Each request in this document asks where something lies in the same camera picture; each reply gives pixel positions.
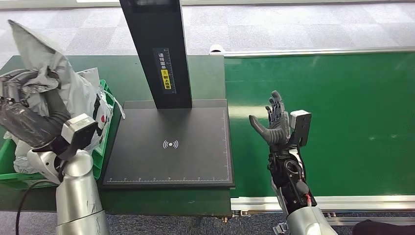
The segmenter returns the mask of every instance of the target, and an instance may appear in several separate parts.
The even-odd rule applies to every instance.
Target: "sticker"
[[[153,48],[156,66],[160,71],[162,89],[165,94],[176,94],[173,68],[171,66],[170,52],[168,48]]]
[[[171,90],[170,78],[168,70],[161,70],[161,77],[163,78],[163,85],[166,90]]]

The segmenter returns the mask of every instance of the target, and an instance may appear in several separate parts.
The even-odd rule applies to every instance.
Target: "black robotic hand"
[[[249,115],[251,126],[261,135],[269,146],[285,144],[290,138],[288,113],[285,111],[282,98],[277,91],[273,91],[271,96],[271,108],[265,106],[265,109],[268,111],[268,128],[265,128],[259,123],[255,116]]]
[[[41,93],[47,103],[48,117],[43,117],[27,107],[27,103],[19,99],[18,87],[33,74],[24,75],[24,70],[6,74],[1,79],[0,124],[17,138],[32,148],[41,148],[60,136],[63,124],[70,119],[58,90],[53,89]]]

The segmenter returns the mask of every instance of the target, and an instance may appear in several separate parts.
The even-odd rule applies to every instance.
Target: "wireless charging symbol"
[[[174,142],[164,141],[163,148],[168,148],[168,147],[178,148],[179,142],[177,140],[175,140]]]

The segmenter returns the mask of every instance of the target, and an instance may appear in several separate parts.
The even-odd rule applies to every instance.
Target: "plastic bag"
[[[21,99],[27,101],[32,111],[47,116],[47,105],[39,92],[58,88],[71,118],[85,113],[98,122],[98,129],[86,148],[92,152],[99,144],[102,133],[105,133],[113,110],[102,96],[104,91],[99,86],[97,68],[75,73],[68,59],[52,41],[14,21],[9,23],[25,69],[36,73],[35,78],[21,84]],[[34,173],[33,169],[24,167],[27,145],[20,144],[21,141],[17,141],[15,170]]]

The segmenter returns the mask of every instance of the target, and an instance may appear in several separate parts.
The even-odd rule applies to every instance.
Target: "gray carpet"
[[[0,66],[17,54],[7,19],[54,39],[68,55],[135,55],[121,8],[0,11]],[[185,6],[188,54],[226,50],[415,46],[415,3]]]
[[[14,212],[0,212],[1,235],[15,233]],[[227,224],[211,217],[169,217],[142,215],[107,215],[112,235],[274,235],[272,227],[280,223],[282,214],[258,214],[233,218]],[[22,213],[21,235],[54,235],[56,214]],[[348,235],[351,227],[334,227],[340,235]]]

